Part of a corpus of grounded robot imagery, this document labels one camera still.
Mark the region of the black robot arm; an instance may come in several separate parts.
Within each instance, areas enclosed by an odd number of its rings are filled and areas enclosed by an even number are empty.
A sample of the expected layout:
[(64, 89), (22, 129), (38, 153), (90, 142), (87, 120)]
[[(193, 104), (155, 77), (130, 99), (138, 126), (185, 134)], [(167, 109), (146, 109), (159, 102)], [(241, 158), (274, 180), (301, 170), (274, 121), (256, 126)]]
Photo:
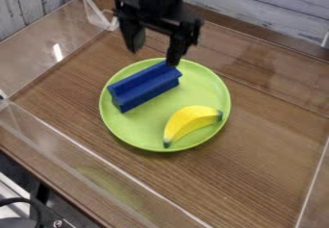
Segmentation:
[(189, 47), (198, 44), (204, 26), (204, 19), (182, 0), (115, 0), (115, 17), (133, 53), (145, 46), (146, 28), (170, 37), (166, 64), (178, 66)]

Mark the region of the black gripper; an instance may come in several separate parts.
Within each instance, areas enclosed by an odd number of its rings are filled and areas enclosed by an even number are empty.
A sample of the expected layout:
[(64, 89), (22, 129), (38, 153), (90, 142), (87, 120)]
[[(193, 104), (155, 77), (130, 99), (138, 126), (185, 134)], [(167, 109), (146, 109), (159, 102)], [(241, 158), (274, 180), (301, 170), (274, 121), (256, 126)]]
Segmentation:
[(125, 44), (137, 53), (146, 43), (146, 28), (170, 36), (166, 64), (177, 66), (189, 45), (198, 43), (204, 19), (179, 2), (163, 14), (143, 10), (139, 0), (115, 0), (115, 16)]

